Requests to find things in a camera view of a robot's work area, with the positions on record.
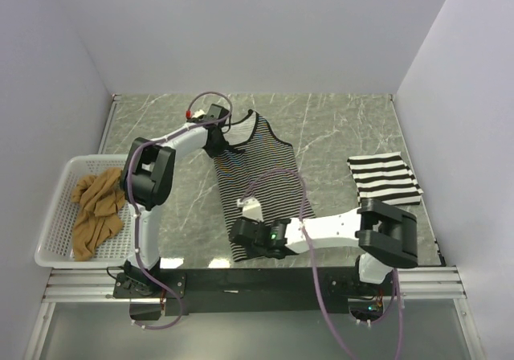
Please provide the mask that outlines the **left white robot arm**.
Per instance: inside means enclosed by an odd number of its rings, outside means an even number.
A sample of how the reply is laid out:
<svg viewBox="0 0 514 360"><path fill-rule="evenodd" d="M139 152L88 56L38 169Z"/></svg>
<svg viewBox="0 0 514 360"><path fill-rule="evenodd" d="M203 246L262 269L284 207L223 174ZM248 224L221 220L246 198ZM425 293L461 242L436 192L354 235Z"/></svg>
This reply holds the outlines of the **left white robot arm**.
<svg viewBox="0 0 514 360"><path fill-rule="evenodd" d="M158 290L173 290L160 278L158 229L161 206L169 197L176 162L196 150L210 157L227 148L222 127L230 120L232 108L212 104L206 112L186 110L180 128L154 139L138 137L129 150L120 177L120 188L132 207L134 248L124 263L124 274L142 297Z"/></svg>

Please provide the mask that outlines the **wide-striped black white tank top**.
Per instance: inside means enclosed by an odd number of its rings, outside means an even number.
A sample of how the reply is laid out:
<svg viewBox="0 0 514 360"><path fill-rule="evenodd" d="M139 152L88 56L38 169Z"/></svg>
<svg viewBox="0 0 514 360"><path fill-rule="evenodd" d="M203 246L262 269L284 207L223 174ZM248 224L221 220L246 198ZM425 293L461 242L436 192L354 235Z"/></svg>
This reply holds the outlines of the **wide-striped black white tank top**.
<svg viewBox="0 0 514 360"><path fill-rule="evenodd" d="M359 205L363 199L377 199L392 206L421 204L423 190L400 152L352 156L347 165Z"/></svg>

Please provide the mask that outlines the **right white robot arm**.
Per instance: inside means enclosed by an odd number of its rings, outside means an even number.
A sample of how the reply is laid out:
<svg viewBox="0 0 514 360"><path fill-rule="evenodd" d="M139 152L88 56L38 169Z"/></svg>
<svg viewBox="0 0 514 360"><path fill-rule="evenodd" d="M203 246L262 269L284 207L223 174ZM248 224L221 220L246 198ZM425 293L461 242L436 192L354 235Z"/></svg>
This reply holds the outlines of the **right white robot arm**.
<svg viewBox="0 0 514 360"><path fill-rule="evenodd" d="M365 199L351 211L314 219L279 219L267 225L256 198L242 209L229 232L231 243L257 256L281 260L323 248L360 248L353 287L363 295L377 289L393 269L418 266L417 218L410 212Z"/></svg>

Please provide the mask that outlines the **thin-striped black white tank top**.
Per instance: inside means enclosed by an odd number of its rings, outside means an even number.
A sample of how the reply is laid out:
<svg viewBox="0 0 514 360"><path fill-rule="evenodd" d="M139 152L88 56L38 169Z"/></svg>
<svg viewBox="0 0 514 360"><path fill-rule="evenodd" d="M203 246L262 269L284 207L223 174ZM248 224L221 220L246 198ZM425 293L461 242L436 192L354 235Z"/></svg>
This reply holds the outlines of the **thin-striped black white tank top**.
<svg viewBox="0 0 514 360"><path fill-rule="evenodd" d="M292 144L280 140L263 116L250 110L224 137L229 146L213 162L228 231L241 215L237 201L246 196L253 182L257 185L251 193L258 199L267 225L299 215L308 219L316 216L310 203L300 207L303 189L298 178L283 172L262 176L274 169L298 170Z"/></svg>

